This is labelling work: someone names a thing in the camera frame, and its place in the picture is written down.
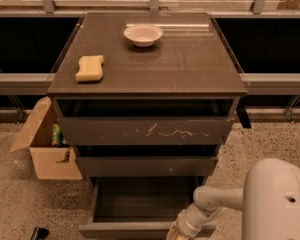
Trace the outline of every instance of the cabinet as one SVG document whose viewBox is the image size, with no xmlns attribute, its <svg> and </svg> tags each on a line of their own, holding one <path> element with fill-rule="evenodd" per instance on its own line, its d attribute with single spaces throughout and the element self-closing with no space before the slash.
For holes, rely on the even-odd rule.
<svg viewBox="0 0 300 240">
<path fill-rule="evenodd" d="M 162 38 L 135 47 L 123 32 L 138 23 L 160 26 Z M 87 55 L 104 56 L 100 82 L 75 80 Z M 206 13 L 87 14 L 48 89 L 78 168 L 95 188 L 80 232 L 165 237 L 212 175 L 246 93 Z"/>
</svg>

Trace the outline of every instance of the speckled floor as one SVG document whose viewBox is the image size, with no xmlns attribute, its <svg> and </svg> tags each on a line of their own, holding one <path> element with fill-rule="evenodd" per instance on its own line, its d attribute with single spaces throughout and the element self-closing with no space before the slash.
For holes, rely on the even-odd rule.
<svg viewBox="0 0 300 240">
<path fill-rule="evenodd" d="M 236 121 L 208 185 L 242 187 L 249 168 L 266 157 L 300 167 L 300 109 L 294 111 L 294 124 L 281 108 L 248 113 L 252 128 Z M 82 240 L 78 226 L 88 220 L 92 187 L 85 181 L 38 180 L 27 150 L 9 153 L 22 126 L 15 119 L 14 111 L 0 112 L 0 240 L 30 239 L 36 226 L 49 229 L 47 240 Z M 210 240 L 240 239 L 240 212 L 228 210 L 213 224 L 217 229 Z"/>
</svg>

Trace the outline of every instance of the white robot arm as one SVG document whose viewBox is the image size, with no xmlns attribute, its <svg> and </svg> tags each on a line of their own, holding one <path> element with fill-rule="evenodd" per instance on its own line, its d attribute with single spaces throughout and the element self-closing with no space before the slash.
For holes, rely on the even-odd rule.
<svg viewBox="0 0 300 240">
<path fill-rule="evenodd" d="M 300 240 L 300 169 L 288 162 L 260 160 L 243 189 L 201 186 L 193 200 L 172 224 L 167 240 L 195 237 L 226 208 L 242 211 L 243 240 Z"/>
</svg>

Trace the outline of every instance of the floor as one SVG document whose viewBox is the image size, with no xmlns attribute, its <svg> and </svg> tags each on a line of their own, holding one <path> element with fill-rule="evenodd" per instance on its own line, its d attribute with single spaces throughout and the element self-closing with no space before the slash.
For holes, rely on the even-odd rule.
<svg viewBox="0 0 300 240">
<path fill-rule="evenodd" d="M 251 129 L 236 119 L 207 184 L 240 188 L 249 168 L 267 157 L 300 167 L 300 108 L 293 113 L 294 124 L 282 112 L 278 107 L 249 108 Z M 50 231 L 47 240 L 84 239 L 78 226 L 88 220 L 92 187 L 83 180 L 38 180 L 27 150 L 9 153 L 21 127 L 13 110 L 0 111 L 0 240 L 30 239 L 36 226 Z M 240 239 L 241 212 L 228 210 L 212 224 L 216 230 L 207 239 Z"/>
</svg>

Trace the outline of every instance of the sponge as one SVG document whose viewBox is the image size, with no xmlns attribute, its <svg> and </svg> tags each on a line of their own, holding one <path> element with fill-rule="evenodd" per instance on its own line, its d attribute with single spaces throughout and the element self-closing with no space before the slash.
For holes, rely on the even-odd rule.
<svg viewBox="0 0 300 240">
<path fill-rule="evenodd" d="M 100 81 L 103 76 L 103 55 L 82 56 L 79 59 L 79 71 L 76 74 L 78 82 Z"/>
</svg>

